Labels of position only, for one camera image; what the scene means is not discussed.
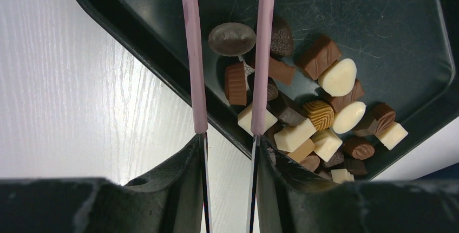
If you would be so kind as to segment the left gripper pink left finger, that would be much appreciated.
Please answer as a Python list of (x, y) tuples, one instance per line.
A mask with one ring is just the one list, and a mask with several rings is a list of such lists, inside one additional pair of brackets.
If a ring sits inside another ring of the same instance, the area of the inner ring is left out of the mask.
[(1, 232), (211, 232), (198, 0), (182, 0), (195, 136), (121, 186), (103, 178), (1, 180)]

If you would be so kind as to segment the left gripper pink right finger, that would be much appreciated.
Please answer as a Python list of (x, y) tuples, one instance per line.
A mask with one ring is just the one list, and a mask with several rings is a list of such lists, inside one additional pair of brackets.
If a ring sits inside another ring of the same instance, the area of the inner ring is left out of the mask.
[(458, 181), (337, 184), (294, 164), (263, 136), (274, 0), (259, 0), (247, 232), (458, 232)]

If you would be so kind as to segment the dark oval chocolate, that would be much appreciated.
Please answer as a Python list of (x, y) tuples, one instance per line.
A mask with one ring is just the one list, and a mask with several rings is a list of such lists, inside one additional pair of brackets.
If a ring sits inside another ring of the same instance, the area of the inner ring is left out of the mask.
[(248, 53), (256, 44), (257, 36), (249, 26), (227, 22), (217, 25), (208, 36), (210, 48), (222, 56), (239, 56)]

